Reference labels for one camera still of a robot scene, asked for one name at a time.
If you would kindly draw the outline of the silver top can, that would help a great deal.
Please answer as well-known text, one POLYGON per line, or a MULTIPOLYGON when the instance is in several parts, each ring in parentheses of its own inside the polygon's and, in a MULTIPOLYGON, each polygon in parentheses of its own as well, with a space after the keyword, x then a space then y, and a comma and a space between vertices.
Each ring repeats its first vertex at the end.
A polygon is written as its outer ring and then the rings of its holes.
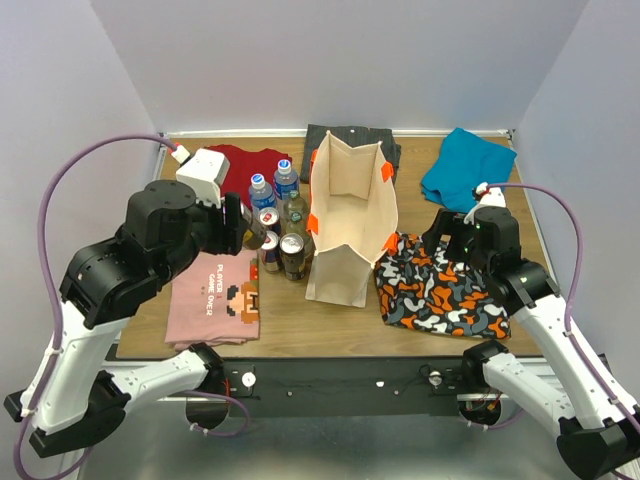
POLYGON ((279 246, 286 278, 291 281, 302 280, 306 269, 303 239, 296 233, 285 234, 279 246))
POLYGON ((244 204, 241 205, 241 227, 243 228, 243 247, 258 250, 265 243, 267 233, 258 216, 244 204))

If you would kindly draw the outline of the blue cap water bottle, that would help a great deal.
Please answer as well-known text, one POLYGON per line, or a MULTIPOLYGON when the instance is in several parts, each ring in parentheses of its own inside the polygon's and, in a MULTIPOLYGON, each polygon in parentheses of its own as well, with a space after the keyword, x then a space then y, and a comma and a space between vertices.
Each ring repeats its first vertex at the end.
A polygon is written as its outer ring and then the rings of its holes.
POLYGON ((264 208, 275 208, 276 198, 273 187, 266 181, 263 174, 256 173, 251 176, 249 187, 249 199, 252 211, 258 214, 264 208))

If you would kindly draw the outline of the blue cap bottle front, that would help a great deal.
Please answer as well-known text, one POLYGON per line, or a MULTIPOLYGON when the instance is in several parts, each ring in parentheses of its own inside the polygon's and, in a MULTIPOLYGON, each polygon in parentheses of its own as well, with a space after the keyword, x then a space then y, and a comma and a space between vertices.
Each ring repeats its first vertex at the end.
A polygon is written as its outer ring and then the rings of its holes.
POLYGON ((274 190, 279 200, 289 198, 291 191, 299 190, 299 176, 288 159, 280 159, 273 176, 274 190))

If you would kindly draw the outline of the beige canvas tote bag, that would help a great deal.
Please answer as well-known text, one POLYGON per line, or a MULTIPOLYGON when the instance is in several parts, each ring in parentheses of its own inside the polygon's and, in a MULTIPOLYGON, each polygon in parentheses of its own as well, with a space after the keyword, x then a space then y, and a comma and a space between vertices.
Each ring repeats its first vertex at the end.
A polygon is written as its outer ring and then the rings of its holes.
POLYGON ((366 305, 376 263, 397 250, 394 173, 380 141, 351 147, 326 132, 309 179, 307 230, 315 251, 306 299, 366 305))

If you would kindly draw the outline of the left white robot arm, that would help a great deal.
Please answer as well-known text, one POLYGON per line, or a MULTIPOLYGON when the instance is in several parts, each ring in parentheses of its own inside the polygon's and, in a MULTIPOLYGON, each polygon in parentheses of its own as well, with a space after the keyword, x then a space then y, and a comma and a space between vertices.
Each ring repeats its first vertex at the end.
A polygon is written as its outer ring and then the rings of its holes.
POLYGON ((207 206, 176 180, 134 193, 113 237, 80 249, 57 292, 63 328, 56 366, 40 397, 29 443, 41 458, 93 447, 137 407, 186 391, 224 393, 223 360, 203 342, 128 374, 102 363, 139 307, 186 271, 200 253, 237 254, 247 223, 235 193, 207 206))

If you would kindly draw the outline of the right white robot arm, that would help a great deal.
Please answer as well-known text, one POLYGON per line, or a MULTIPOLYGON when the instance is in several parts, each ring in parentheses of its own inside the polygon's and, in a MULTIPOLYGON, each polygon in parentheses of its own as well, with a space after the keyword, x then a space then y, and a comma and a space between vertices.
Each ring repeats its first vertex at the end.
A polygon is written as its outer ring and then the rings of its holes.
POLYGON ((558 387, 525 368, 496 340, 467 349, 460 379, 469 390, 506 394, 545 426, 580 479, 613 474, 639 457, 639 403, 614 378, 573 321, 547 270, 523 258, 519 224, 505 207, 471 216, 440 209, 423 233, 427 253, 448 236, 446 258, 481 274, 490 296, 535 341, 558 387))

